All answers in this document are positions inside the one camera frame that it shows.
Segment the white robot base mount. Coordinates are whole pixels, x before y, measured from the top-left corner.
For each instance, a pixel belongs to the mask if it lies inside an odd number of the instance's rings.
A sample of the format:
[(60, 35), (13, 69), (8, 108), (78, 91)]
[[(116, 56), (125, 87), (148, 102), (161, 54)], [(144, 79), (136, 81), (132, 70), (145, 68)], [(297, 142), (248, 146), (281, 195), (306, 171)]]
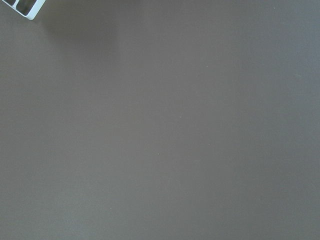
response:
[(24, 18), (32, 21), (46, 0), (2, 0), (2, 2)]

